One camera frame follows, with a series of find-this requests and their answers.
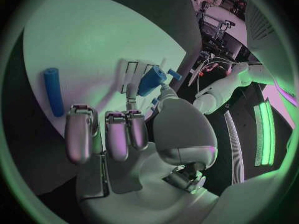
vent grille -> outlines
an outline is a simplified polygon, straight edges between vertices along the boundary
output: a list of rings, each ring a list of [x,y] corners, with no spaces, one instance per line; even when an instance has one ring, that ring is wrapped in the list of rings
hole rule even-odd
[[[274,32],[273,27],[265,16],[256,8],[252,9],[249,20],[249,29],[253,40],[261,40]]]

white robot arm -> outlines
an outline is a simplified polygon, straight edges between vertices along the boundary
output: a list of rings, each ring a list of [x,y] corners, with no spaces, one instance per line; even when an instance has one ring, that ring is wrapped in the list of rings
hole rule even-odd
[[[204,114],[213,113],[231,98],[237,87],[248,86],[252,81],[274,84],[273,77],[263,65],[249,66],[246,62],[238,63],[230,75],[198,92],[193,105]]]

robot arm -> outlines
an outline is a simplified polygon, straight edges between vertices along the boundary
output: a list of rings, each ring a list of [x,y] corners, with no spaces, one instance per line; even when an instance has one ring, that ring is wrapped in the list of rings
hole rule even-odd
[[[236,64],[230,75],[220,79],[196,94],[193,105],[202,113],[210,114],[226,103],[234,90],[251,82],[274,84],[273,77],[263,65]]]

blue object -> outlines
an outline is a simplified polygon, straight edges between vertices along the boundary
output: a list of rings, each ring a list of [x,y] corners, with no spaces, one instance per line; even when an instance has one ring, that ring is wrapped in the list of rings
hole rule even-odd
[[[138,95],[147,96],[156,87],[166,81],[166,74],[159,66],[153,66],[141,79]]]
[[[58,69],[46,69],[44,71],[44,80],[52,112],[54,116],[61,117],[64,114],[64,107],[61,98]]]
[[[172,70],[172,69],[170,69],[169,71],[168,71],[168,74],[170,74],[170,75],[172,75],[175,79],[177,79],[178,81],[180,80],[180,79],[182,79],[182,76],[179,74],[179,73],[177,73],[177,72],[175,72],[174,70]]]
[[[157,103],[158,103],[159,101],[158,101],[158,99],[156,99],[156,98],[154,98],[152,101],[151,101],[151,103],[155,106]]]

led light strip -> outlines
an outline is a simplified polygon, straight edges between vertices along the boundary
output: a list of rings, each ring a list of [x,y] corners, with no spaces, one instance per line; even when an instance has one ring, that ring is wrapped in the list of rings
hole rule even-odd
[[[275,156],[275,126],[269,101],[254,107],[257,124],[255,166],[273,165]]]
[[[232,149],[232,165],[233,165],[232,185],[234,185],[237,183],[244,182],[244,164],[243,164],[242,150],[239,141],[239,136],[229,111],[225,112],[224,118],[227,125],[231,149]]]

